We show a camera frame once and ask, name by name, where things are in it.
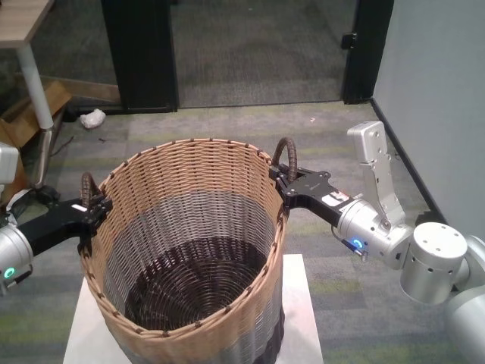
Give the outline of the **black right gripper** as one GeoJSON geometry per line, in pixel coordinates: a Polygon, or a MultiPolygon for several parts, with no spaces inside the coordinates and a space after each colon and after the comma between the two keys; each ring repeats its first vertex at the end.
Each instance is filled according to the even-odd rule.
{"type": "Polygon", "coordinates": [[[329,183],[326,171],[306,171],[289,182],[289,166],[270,166],[269,177],[282,194],[285,209],[307,209],[337,227],[343,212],[356,202],[329,183]]]}

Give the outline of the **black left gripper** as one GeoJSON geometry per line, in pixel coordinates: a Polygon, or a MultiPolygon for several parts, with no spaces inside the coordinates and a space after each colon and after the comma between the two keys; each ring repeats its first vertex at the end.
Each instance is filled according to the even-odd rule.
{"type": "Polygon", "coordinates": [[[59,202],[45,214],[17,226],[25,236],[34,256],[72,237],[91,240],[93,228],[98,228],[113,209],[113,202],[105,196],[95,196],[89,213],[80,199],[59,202]]]}

